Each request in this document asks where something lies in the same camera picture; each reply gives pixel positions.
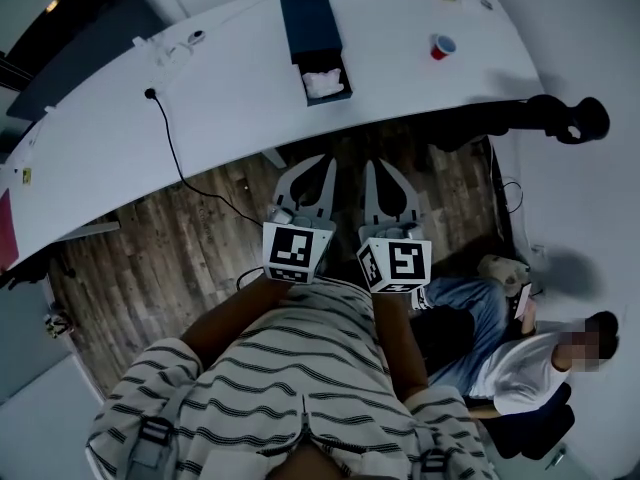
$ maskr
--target blue jeans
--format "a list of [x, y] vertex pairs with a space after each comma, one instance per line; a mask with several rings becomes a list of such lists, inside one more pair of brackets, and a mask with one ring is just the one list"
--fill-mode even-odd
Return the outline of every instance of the blue jeans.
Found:
[[432, 306], [449, 306], [473, 316], [471, 352], [429, 375], [430, 385], [455, 386], [461, 395], [468, 395], [482, 364], [500, 346], [507, 328], [504, 288], [493, 279], [440, 278], [427, 285], [425, 295]]

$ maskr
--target striped shirt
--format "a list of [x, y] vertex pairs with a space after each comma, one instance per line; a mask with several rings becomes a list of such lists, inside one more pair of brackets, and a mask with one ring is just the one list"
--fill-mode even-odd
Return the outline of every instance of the striped shirt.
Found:
[[176, 478], [262, 479], [303, 434], [345, 475], [493, 478], [455, 388], [404, 404], [376, 337], [371, 296], [343, 282], [296, 285], [207, 371], [164, 339], [131, 366], [96, 417], [87, 448], [106, 478], [176, 388], [191, 385], [174, 422]]

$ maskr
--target dark blue box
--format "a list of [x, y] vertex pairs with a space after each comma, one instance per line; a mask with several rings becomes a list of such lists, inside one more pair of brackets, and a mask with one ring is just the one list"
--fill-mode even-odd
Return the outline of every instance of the dark blue box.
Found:
[[280, 5], [291, 62], [298, 65], [300, 77], [305, 73], [341, 70], [340, 83], [344, 89], [324, 98], [307, 97], [307, 106], [350, 98], [352, 90], [342, 62], [342, 41], [329, 0], [280, 0]]

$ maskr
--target pink object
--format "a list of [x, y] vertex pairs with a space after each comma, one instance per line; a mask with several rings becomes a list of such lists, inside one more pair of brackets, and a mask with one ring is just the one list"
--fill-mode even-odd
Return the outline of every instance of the pink object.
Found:
[[431, 56], [436, 60], [442, 60], [456, 51], [456, 43], [448, 36], [438, 34], [431, 49]]
[[0, 274], [18, 259], [18, 243], [11, 217], [11, 199], [9, 189], [0, 198]]

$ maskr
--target black hair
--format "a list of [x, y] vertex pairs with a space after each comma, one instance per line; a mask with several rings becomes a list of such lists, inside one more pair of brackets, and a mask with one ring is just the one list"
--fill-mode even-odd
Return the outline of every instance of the black hair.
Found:
[[598, 346], [600, 359], [611, 359], [618, 350], [618, 319], [611, 311], [600, 311], [587, 318], [586, 331], [596, 331], [599, 334]]

